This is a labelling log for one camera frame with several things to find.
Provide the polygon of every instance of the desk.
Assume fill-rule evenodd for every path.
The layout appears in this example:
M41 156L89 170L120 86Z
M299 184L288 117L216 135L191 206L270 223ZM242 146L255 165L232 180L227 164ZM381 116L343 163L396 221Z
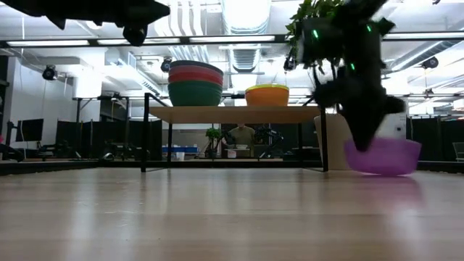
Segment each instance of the desk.
M159 102L163 107L150 107L150 98ZM169 123L168 131L168 166L170 162L173 124L195 124L195 123L293 123L299 124L298 141L302 147L302 125L301 123L311 121L321 115L325 119L325 110L318 107L291 106L291 107L168 107L157 97L145 94L144 100L144 132L143 141L148 140L149 114ZM327 146L322 144L323 154ZM146 172L146 150L142 148L141 171Z

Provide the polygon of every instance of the computer monitor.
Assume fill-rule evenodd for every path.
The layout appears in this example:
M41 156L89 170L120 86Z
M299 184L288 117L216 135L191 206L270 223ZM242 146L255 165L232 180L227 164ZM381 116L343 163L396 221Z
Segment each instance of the computer monitor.
M44 119L20 120L17 122L16 141L41 141L43 129Z

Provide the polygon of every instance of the green leaves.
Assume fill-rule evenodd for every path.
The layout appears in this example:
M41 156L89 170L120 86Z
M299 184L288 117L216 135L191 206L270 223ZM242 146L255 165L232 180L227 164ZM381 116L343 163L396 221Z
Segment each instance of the green leaves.
M296 35L296 22L301 22L307 18L314 17L333 17L336 13L336 8L342 4L343 0L304 0L303 3L299 5L297 13L290 17L292 22L285 26L285 28L289 31L287 36L293 36L289 42L289 45L291 46L290 55L295 57L298 52L299 37ZM322 64L323 60L319 59L311 61L309 66L318 67L319 71L324 73Z

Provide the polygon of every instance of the person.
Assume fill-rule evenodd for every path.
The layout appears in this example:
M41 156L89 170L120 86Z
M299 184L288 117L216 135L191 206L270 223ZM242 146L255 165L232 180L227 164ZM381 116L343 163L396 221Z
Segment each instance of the person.
M236 128L233 128L229 131L230 135L235 139L236 144L247 145L249 152L237 152L237 156L246 157L254 156L254 129L248 126L245 126L243 123L237 124Z

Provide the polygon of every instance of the orange bowl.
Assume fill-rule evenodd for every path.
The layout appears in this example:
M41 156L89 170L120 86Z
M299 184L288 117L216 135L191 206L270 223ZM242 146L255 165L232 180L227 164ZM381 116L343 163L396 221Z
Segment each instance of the orange bowl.
M245 92L248 106L287 106L289 88L279 84L260 84Z

